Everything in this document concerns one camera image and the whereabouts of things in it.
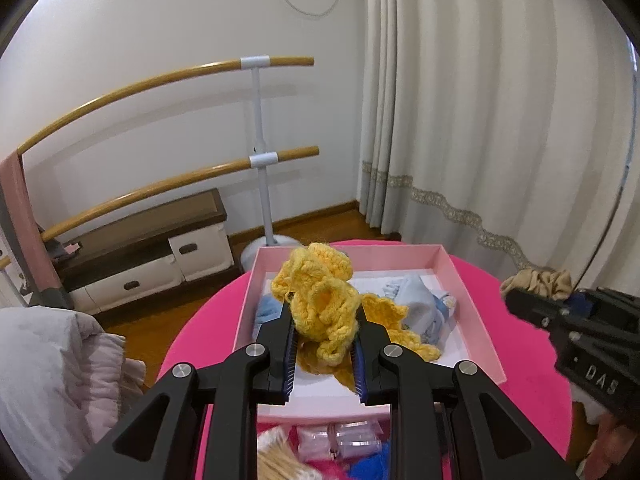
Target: metal screw cap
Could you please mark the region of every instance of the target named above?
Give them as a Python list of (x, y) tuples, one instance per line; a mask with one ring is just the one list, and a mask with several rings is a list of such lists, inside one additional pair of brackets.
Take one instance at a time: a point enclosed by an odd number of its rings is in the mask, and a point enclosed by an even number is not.
[(402, 347), (400, 345), (387, 345), (383, 352), (387, 357), (400, 357), (402, 355)]
[(174, 377), (181, 379), (191, 373), (191, 365), (188, 365), (187, 363), (178, 363), (172, 368), (171, 373)]
[(256, 357), (258, 355), (264, 354), (264, 346), (260, 343), (251, 343), (244, 351), (247, 355)]
[(462, 361), (460, 371), (465, 375), (474, 375), (478, 371), (478, 366), (473, 361)]

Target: drawer handle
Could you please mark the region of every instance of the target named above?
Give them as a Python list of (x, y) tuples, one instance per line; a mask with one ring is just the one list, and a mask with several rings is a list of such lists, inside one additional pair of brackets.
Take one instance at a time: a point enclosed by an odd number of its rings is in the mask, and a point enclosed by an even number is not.
[(180, 249), (178, 249), (178, 252), (180, 254), (189, 254), (197, 250), (198, 250), (198, 244), (186, 244), (186, 245), (183, 245)]
[(125, 283), (124, 290), (131, 290), (132, 288), (136, 288), (140, 286), (140, 282), (138, 280), (134, 280), (133, 282)]

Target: drawer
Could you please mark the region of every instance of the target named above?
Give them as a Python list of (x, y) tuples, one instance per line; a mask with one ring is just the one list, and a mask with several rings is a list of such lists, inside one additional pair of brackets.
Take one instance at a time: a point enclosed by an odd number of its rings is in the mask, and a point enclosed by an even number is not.
[(188, 281), (215, 274), (234, 264), (223, 223), (169, 238), (169, 245)]
[(109, 276), (85, 287), (101, 311), (144, 298), (184, 281), (172, 254)]
[(91, 299), (84, 287), (76, 288), (69, 293), (71, 301), (74, 302), (74, 308), (79, 312), (86, 314), (97, 314), (100, 309), (95, 304), (95, 301)]

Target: yellow yarn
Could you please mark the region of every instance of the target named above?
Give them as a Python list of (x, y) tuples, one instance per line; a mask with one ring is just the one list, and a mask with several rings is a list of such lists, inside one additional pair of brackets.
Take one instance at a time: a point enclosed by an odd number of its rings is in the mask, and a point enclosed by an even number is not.
[(437, 347), (423, 344), (410, 330), (402, 330), (407, 307), (375, 294), (360, 295), (346, 280), (353, 275), (349, 258), (324, 244), (291, 251), (271, 282), (279, 301), (289, 300), (296, 330), (302, 336), (298, 364), (314, 374), (329, 374), (354, 390), (348, 350), (358, 330), (356, 311), (362, 304), (367, 320), (383, 325), (392, 342), (419, 354), (425, 361), (440, 357)]

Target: beige scrunchie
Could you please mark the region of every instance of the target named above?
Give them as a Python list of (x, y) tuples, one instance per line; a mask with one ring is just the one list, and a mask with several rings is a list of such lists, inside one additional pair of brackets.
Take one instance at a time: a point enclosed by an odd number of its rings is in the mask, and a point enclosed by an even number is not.
[(504, 298), (507, 292), (517, 287), (556, 301), (566, 300), (573, 290), (568, 270), (536, 270), (530, 267), (504, 280), (500, 285), (500, 294)]

